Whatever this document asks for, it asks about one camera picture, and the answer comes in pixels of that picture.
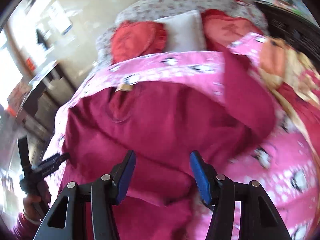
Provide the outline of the dark red sleeve forearm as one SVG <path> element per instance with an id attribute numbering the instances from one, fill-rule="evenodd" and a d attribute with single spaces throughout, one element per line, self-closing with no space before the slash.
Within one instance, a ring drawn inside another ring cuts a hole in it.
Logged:
<path id="1" fill-rule="evenodd" d="M 23 212 L 18 215 L 17 222 L 10 232 L 16 240 L 33 240 L 40 224 L 40 220 L 32 220 Z"/>

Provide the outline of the person's left hand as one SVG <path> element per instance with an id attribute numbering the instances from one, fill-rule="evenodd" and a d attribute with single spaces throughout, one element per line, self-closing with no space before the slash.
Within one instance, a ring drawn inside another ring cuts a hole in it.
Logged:
<path id="1" fill-rule="evenodd" d="M 44 202 L 47 204 L 50 203 L 51 201 L 51 194 L 49 192 L 49 187 L 48 184 L 44 181 L 44 188 L 46 189 L 46 195 L 44 198 Z M 24 199 L 23 199 L 23 214 L 25 218 L 35 224 L 39 224 L 41 222 L 41 218 L 39 213 L 35 209 L 35 204 L 39 203 L 42 200 L 41 197 L 33 195 L 33 194 L 28 194 Z"/>

